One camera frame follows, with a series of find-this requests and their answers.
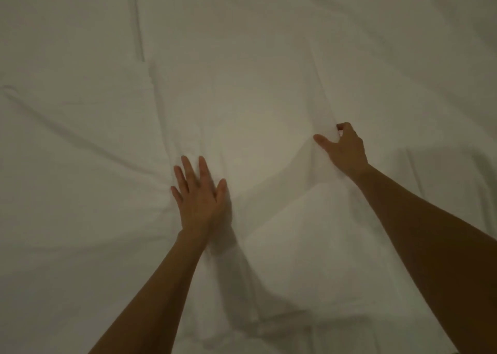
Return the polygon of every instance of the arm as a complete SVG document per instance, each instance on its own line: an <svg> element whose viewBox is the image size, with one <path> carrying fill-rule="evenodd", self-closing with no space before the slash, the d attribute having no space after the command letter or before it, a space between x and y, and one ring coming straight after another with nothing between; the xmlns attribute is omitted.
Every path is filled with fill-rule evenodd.
<svg viewBox="0 0 497 354"><path fill-rule="evenodd" d="M96 343L90 354L136 354L172 350L186 295L196 265L226 212L226 180L214 188L205 159L199 159L200 180L182 157L172 194L181 214L182 230L157 270Z"/></svg>
<svg viewBox="0 0 497 354"><path fill-rule="evenodd" d="M497 352L497 241L370 166L348 123L315 141L360 188L402 262L461 354Z"/></svg>

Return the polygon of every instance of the bed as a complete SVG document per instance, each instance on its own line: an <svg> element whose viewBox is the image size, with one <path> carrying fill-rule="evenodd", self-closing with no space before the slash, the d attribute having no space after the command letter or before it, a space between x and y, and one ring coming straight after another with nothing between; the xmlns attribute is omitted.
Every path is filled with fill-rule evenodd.
<svg viewBox="0 0 497 354"><path fill-rule="evenodd" d="M202 155L233 227L174 352L455 352L312 135L352 122L375 167L497 237L496 1L1 0L0 347L89 351Z"/></svg>

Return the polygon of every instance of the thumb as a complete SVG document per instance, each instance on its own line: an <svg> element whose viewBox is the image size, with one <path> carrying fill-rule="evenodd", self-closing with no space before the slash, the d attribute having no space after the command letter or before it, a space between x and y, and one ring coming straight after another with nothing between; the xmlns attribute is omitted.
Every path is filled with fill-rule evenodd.
<svg viewBox="0 0 497 354"><path fill-rule="evenodd" d="M333 145L335 143L333 143L332 141L328 140L328 138L326 138L325 136L321 135L321 134L316 134L313 136L314 138L314 141L319 144L319 146L325 150L326 152L329 152L332 150L333 148Z"/></svg>
<svg viewBox="0 0 497 354"><path fill-rule="evenodd" d="M221 181L219 181L219 184L216 188L216 201L218 203L223 203L224 200L226 199L226 194L228 192L228 183L226 182L226 179L223 178Z"/></svg>

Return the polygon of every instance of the hand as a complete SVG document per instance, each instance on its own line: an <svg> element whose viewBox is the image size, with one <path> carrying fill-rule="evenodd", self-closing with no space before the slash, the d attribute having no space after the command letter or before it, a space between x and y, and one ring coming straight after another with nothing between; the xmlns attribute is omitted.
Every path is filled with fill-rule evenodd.
<svg viewBox="0 0 497 354"><path fill-rule="evenodd" d="M186 156L181 157L185 175L181 167L174 167L178 187L171 187L172 195L177 202L183 227L180 235L200 240L207 244L208 240L222 224L227 213L228 186L225 179L219 181L217 188L207 167L205 159L199 158L200 179Z"/></svg>
<svg viewBox="0 0 497 354"><path fill-rule="evenodd" d="M337 125L343 135L338 143L331 142L321 134L314 135L314 140L328 153L331 161L352 180L370 169L364 143L348 122Z"/></svg>

